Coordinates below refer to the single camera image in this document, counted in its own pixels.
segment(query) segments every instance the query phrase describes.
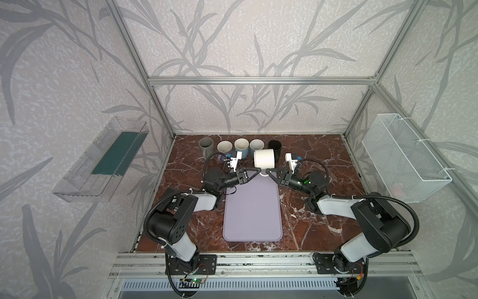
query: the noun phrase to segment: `white mug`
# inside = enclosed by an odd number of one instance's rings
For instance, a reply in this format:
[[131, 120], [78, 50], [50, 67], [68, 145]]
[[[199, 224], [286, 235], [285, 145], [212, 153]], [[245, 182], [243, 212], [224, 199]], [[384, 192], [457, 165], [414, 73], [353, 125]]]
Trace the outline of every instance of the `white mug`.
[[[217, 144], [217, 151], [221, 152], [225, 155], [228, 155], [231, 153], [232, 150], [232, 143], [229, 141], [221, 141], [220, 143]], [[221, 155], [218, 155], [217, 157], [218, 161], [223, 161], [224, 158]]]
[[274, 150], [265, 149], [254, 151], [254, 167], [261, 169], [259, 173], [261, 176], [268, 177], [269, 175], [265, 174], [266, 169], [275, 167]]
[[264, 148], [264, 141], [262, 141], [261, 139], [254, 139], [250, 142], [249, 147], [250, 147], [250, 153], [252, 157], [254, 157], [255, 151], [261, 150]]
[[245, 138], [239, 138], [234, 142], [236, 152], [242, 152], [241, 159], [244, 159], [249, 154], [249, 141]]

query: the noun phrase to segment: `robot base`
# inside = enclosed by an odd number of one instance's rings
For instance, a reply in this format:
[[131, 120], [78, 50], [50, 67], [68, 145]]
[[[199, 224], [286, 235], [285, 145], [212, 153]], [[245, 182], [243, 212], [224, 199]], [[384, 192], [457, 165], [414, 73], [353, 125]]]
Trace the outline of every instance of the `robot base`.
[[[204, 264], [207, 266], [207, 269], [209, 269], [209, 275], [213, 275], [216, 273], [216, 262], [217, 262], [217, 255], [199, 255], [198, 258], [198, 262], [197, 263], [194, 263], [196, 264], [195, 266], [193, 266], [192, 264], [190, 264], [193, 260], [195, 260], [197, 257], [193, 256], [193, 258], [191, 259], [191, 261], [189, 263], [186, 263], [182, 260], [180, 260], [179, 258], [172, 258], [171, 259], [171, 262], [168, 266], [169, 268], [169, 273], [171, 273], [171, 275], [184, 275], [185, 273], [187, 272], [191, 272], [191, 271], [194, 271], [197, 269], [197, 267], [200, 265], [200, 264]], [[198, 271], [196, 271], [196, 274], [204, 274], [206, 275], [207, 274], [207, 269], [205, 267], [200, 267]]]

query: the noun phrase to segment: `wall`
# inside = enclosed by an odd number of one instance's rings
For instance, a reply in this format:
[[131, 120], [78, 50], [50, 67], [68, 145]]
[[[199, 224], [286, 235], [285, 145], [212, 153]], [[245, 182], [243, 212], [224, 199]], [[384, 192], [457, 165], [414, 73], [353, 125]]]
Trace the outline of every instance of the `wall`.
[[[373, 76], [411, 3], [118, 0], [149, 76]], [[156, 89], [180, 133], [327, 133], [365, 86]]]
[[[478, 190], [478, 1], [429, 1], [380, 82], [413, 121]], [[372, 98], [349, 142], [371, 188], [383, 184], [360, 141], [377, 113], [390, 112]], [[420, 232], [407, 245], [437, 299], [478, 293], [478, 221], [450, 187], [413, 204]]]
[[[167, 159], [170, 139], [102, 4], [0, 3], [2, 298], [99, 297]], [[113, 116], [151, 131], [110, 202], [53, 195]]]

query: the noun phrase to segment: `gray mug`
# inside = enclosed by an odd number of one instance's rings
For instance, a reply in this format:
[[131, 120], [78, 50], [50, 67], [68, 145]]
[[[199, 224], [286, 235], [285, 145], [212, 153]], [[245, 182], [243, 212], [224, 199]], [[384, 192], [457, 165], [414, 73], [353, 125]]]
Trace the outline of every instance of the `gray mug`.
[[214, 152], [214, 141], [212, 138], [204, 137], [199, 140], [199, 147], [203, 151], [203, 159], [206, 160]]

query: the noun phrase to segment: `metal bar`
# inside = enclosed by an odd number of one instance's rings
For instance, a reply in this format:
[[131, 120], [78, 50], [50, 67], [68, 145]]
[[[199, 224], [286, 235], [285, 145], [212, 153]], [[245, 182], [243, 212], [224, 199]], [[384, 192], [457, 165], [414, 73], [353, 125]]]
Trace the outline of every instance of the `metal bar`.
[[371, 85], [370, 77], [149, 77], [151, 85]]
[[380, 64], [379, 69], [377, 70], [376, 82], [380, 82], [380, 79], [383, 77], [387, 69], [389, 68], [392, 60], [397, 55], [398, 50], [402, 46], [403, 42], [405, 41], [408, 34], [412, 31], [413, 26], [420, 18], [428, 0], [415, 0], [413, 2], [410, 10], [408, 11], [407, 16], [405, 17], [405, 21], [403, 21], [403, 25], [398, 31], [393, 43], [391, 44], [390, 48], [387, 51], [382, 63]]
[[[171, 152], [173, 151], [173, 147], [174, 147], [175, 142], [176, 142], [176, 136], [173, 137], [173, 141], [169, 145], [166, 157], [169, 158], [169, 156], [171, 155]], [[158, 177], [156, 178], [156, 182], [154, 183], [154, 189], [150, 194], [150, 198], [148, 199], [148, 203], [146, 204], [146, 207], [148, 207], [148, 210], [150, 209], [150, 207], [152, 206], [152, 203], [154, 202], [154, 198], [156, 197], [156, 191], [159, 188], [159, 184], [161, 184], [161, 179], [163, 178], [163, 174], [164, 174], [164, 171], [166, 170], [167, 165], [168, 165], [168, 161], [165, 161], [163, 163], [163, 166], [161, 167], [161, 170], [158, 172]], [[144, 217], [146, 216], [145, 212], [143, 213], [141, 219], [144, 219]], [[136, 234], [135, 234], [134, 240], [132, 241], [132, 246], [131, 246], [131, 250], [130, 250], [131, 253], [135, 251], [135, 246], [136, 246], [136, 243], [138, 241], [138, 236], [142, 231], [143, 231], [143, 225], [142, 225], [142, 222], [141, 222], [139, 227], [136, 228]]]
[[[387, 51], [387, 54], [385, 54], [385, 57], [383, 58], [382, 62], [380, 63], [379, 69], [375, 73], [375, 82], [380, 82], [380, 79], [383, 77], [385, 74], [386, 70], [389, 68], [393, 58], [397, 55], [398, 50], [400, 49], [401, 45], [405, 41], [405, 38], [408, 36], [410, 31], [412, 30], [413, 26], [417, 22], [417, 20], [420, 18], [420, 15], [422, 14], [423, 10], [425, 9], [425, 6], [427, 4], [428, 0], [415, 0], [408, 11], [407, 16], [405, 17], [405, 20], [403, 21], [403, 24], [398, 31], [397, 35], [395, 36], [392, 44], [390, 45], [390, 48]], [[360, 116], [362, 115], [362, 112], [366, 108], [369, 100], [370, 100], [370, 94], [369, 91], [371, 90], [371, 87], [369, 86], [369, 90], [365, 94], [365, 96], [362, 98], [362, 101], [358, 105], [357, 110], [352, 116], [352, 119], [348, 123], [347, 128], [345, 129], [345, 137], [347, 137], [350, 134], [350, 130], [353, 128], [353, 126], [357, 123], [359, 120]]]
[[[254, 265], [299, 265], [299, 264], [313, 264], [312, 256], [253, 256], [253, 257], [240, 257], [240, 256], [228, 256], [218, 257], [217, 266], [220, 265], [242, 265], [245, 259], [247, 264]], [[416, 263], [413, 255], [402, 256], [377, 256], [373, 259], [373, 263]], [[165, 260], [163, 257], [159, 258], [117, 258], [114, 266], [121, 265], [135, 265], [135, 266], [150, 266], [150, 265], [164, 265]]]
[[344, 132], [344, 136], [346, 138], [350, 134], [350, 131], [352, 130], [353, 126], [357, 123], [359, 118], [362, 116], [362, 112], [367, 107], [367, 104], [369, 103], [369, 100], [370, 100], [372, 94], [373, 94], [373, 84], [369, 85], [369, 87], [367, 88], [367, 91], [365, 92], [362, 99], [360, 100], [360, 104], [358, 104], [357, 109], [355, 110], [352, 118], [348, 122], [348, 125], [345, 128], [345, 132]]
[[[221, 251], [221, 252], [201, 252], [201, 254], [205, 255], [217, 255], [218, 258], [223, 257], [276, 257], [276, 256], [288, 256], [288, 257], [297, 257], [297, 256], [312, 256], [314, 253], [320, 254], [329, 254], [332, 253], [331, 251]], [[399, 250], [392, 250], [390, 252], [381, 254], [379, 257], [389, 257], [389, 256], [413, 256], [411, 251], [399, 251]], [[121, 258], [164, 258], [164, 252], [150, 252], [150, 253], [121, 253], [117, 255], [117, 259]]]
[[156, 92], [154, 91], [154, 89], [148, 82], [148, 75], [146, 74], [146, 71], [141, 62], [140, 56], [138, 55], [138, 51], [136, 50], [136, 47], [134, 46], [133, 39], [130, 37], [130, 34], [128, 33], [128, 29], [126, 28], [126, 24], [123, 21], [119, 7], [117, 6], [114, 0], [104, 0], [104, 1], [106, 3], [106, 9], [108, 10], [108, 13], [110, 14], [113, 20], [113, 23], [116, 26], [116, 29], [118, 29], [119, 34], [121, 38], [123, 39], [123, 42], [125, 43], [126, 48], [128, 49], [128, 52], [131, 55], [131, 58], [133, 59], [134, 65], [136, 66], [136, 69], [138, 70], [140, 74], [141, 81], [146, 87], [146, 92], [148, 93], [151, 100], [153, 101], [155, 108], [157, 109], [159, 115], [161, 116], [161, 119], [164, 122], [164, 125], [168, 129], [169, 135], [171, 137], [174, 137], [173, 127], [169, 123], [169, 120], [166, 117], [166, 113], [164, 113], [164, 109], [161, 106], [161, 103], [159, 102]]
[[[403, 108], [397, 104], [397, 102], [393, 99], [393, 97], [388, 93], [386, 89], [383, 88], [382, 85], [376, 84], [375, 88], [377, 94], [380, 95], [385, 101], [385, 105], [394, 113], [400, 114], [405, 121], [410, 125], [410, 127], [417, 133], [420, 139], [424, 139], [425, 144], [430, 149], [432, 154], [438, 159], [438, 161], [446, 168], [453, 168], [451, 163], [446, 159], [442, 153], [438, 150], [433, 142], [431, 142], [428, 136], [420, 129], [415, 122], [409, 118], [407, 112], [403, 110]], [[470, 187], [470, 185], [465, 181], [465, 179], [454, 169], [449, 169], [448, 173], [450, 174], [453, 181], [449, 184], [456, 195], [461, 199], [463, 204], [468, 207], [474, 215], [478, 218], [478, 198]]]
[[408, 277], [410, 285], [417, 299], [435, 299], [435, 296], [428, 286], [428, 282], [423, 276], [411, 276]]
[[[211, 277], [342, 277], [318, 275], [314, 252], [217, 252], [216, 274]], [[421, 276], [410, 251], [392, 251], [369, 261], [371, 276]], [[119, 254], [110, 278], [165, 277], [164, 253]]]
[[360, 181], [362, 182], [362, 185], [365, 191], [367, 193], [372, 192], [369, 182], [365, 179], [365, 176], [364, 176], [365, 172], [363, 171], [362, 166], [359, 163], [359, 160], [357, 159], [357, 157], [355, 157], [354, 152], [350, 148], [347, 138], [345, 138], [343, 135], [341, 136], [342, 136], [342, 140], [344, 141], [345, 148], [347, 149], [348, 155], [350, 156], [350, 159], [352, 160], [352, 164], [355, 167], [355, 171], [357, 171], [358, 177], [360, 178]]

